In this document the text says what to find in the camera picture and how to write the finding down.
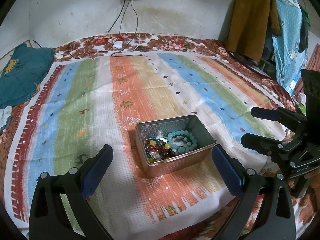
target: teal pillow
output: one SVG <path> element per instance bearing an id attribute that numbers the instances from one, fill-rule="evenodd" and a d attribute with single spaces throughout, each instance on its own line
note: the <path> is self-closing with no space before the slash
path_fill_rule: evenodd
<path id="1" fill-rule="evenodd" d="M 20 44 L 0 74 L 0 109 L 28 101 L 53 62 L 53 49 Z"/>

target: brown coat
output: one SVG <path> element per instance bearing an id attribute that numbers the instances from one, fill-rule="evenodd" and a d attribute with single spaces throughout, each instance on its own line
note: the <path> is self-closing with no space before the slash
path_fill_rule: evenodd
<path id="1" fill-rule="evenodd" d="M 268 20 L 273 34 L 282 35 L 276 0 L 236 0 L 227 41 L 227 50 L 259 62 Z"/>

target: coat sleeve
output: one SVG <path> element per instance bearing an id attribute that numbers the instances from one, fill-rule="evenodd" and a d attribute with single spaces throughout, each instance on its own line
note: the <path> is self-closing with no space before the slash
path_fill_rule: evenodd
<path id="1" fill-rule="evenodd" d="M 272 33 L 276 35 L 282 35 L 279 18 L 278 18 L 276 0 L 270 0 L 269 22 L 270 22 Z"/>

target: black cable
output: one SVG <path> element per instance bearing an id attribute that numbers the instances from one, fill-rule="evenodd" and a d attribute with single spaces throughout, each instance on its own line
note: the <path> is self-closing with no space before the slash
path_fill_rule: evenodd
<path id="1" fill-rule="evenodd" d="M 136 10 L 135 10 L 135 9 L 133 8 L 133 6 L 132 6 L 132 0 L 130 0 L 130 5 L 131 5 L 133 11 L 134 11 L 135 14 L 136 14 L 136 17 L 137 17 L 137 26 L 138 26 L 138 14 L 137 14 Z M 138 30 L 138 28 L 136 28 L 136 31 L 135 31 L 134 36 L 132 37 L 131 41 L 133 41 L 133 39 L 136 37 L 137 30 Z M 143 56 L 142 54 L 132 54 L 132 55 L 119 55 L 119 56 L 114 56 L 114 54 L 116 54 L 116 53 L 121 53 L 121 52 L 123 52 L 123 51 L 128 47 L 128 45 L 131 43 L 131 41 L 129 41 L 129 42 L 126 44 L 126 46 L 125 46 L 121 51 L 112 53 L 111 56 L 112 56 L 112 57 Z"/>
<path id="2" fill-rule="evenodd" d="M 81 58 L 83 58 L 83 57 L 85 57 L 85 56 L 87 56 L 87 55 L 89 55 L 89 54 L 93 54 L 93 53 L 99 53 L 99 52 L 108 53 L 108 52 L 113 48 L 113 45 L 114 45 L 114 44 L 118 41 L 118 39 L 119 39 L 119 36 L 120 36 L 120 33 L 121 33 L 122 21 L 123 21 L 124 14 L 125 14 L 125 12 L 127 11 L 128 6 L 129 6 L 129 2 L 128 2 L 127 7 L 125 8 L 124 13 L 123 13 L 122 18 L 121 18 L 120 29 L 119 29 L 118 37 L 117 37 L 116 41 L 112 44 L 112 46 L 110 47 L 110 49 L 108 49 L 108 50 L 98 50 L 98 51 L 89 52 L 89 53 L 84 54 L 82 57 L 79 57 L 79 58 L 74 57 L 74 56 L 70 53 L 70 51 L 68 51 L 68 54 L 69 54 L 71 57 L 73 57 L 74 59 L 81 59 Z"/>
<path id="3" fill-rule="evenodd" d="M 111 31 L 112 27 L 116 24 L 117 20 L 119 19 L 120 15 L 121 15 L 121 13 L 122 13 L 122 10 L 123 10 L 123 8 L 124 8 L 124 5 L 125 5 L 125 0 L 123 0 L 123 5 L 122 5 L 122 8 L 121 8 L 121 11 L 120 11 L 117 19 L 115 20 L 115 22 L 112 24 L 112 26 L 111 26 L 110 29 L 108 30 L 108 33 Z"/>
<path id="4" fill-rule="evenodd" d="M 42 48 L 38 42 L 36 42 L 35 40 L 33 40 L 33 41 L 34 41 L 36 44 L 38 44 L 38 46 L 39 46 L 40 48 Z"/>

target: green stripe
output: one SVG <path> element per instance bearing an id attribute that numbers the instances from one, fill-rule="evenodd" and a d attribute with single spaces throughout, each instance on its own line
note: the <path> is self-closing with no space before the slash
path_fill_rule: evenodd
<path id="1" fill-rule="evenodd" d="M 245 121 L 252 126 L 254 130 L 260 133 L 264 137 L 274 138 L 269 129 L 259 121 L 258 118 L 252 117 L 248 108 L 240 101 L 232 92 L 226 89 L 219 80 L 209 73 L 205 72 L 190 59 L 182 55 L 175 55 L 186 67 L 196 71 L 198 75 L 219 95 L 221 96 L 227 105 L 233 108 L 239 116 L 245 119 Z"/>
<path id="2" fill-rule="evenodd" d="M 80 167 L 76 164 L 81 154 L 88 154 L 89 157 L 94 157 L 97 152 L 92 152 L 90 146 L 91 127 L 93 125 L 93 83 L 96 76 L 98 60 L 87 59 L 81 62 L 74 76 L 71 89 L 65 101 L 63 108 L 59 112 L 58 133 L 55 143 L 55 160 L 54 174 L 65 174 L 71 167 Z M 88 109 L 84 114 L 79 114 L 79 111 Z M 71 207 L 65 195 L 62 195 L 62 200 L 71 222 L 75 230 L 81 230 L 76 218 L 71 211 Z M 90 206 L 99 216 L 100 208 L 96 196 L 90 199 Z"/>

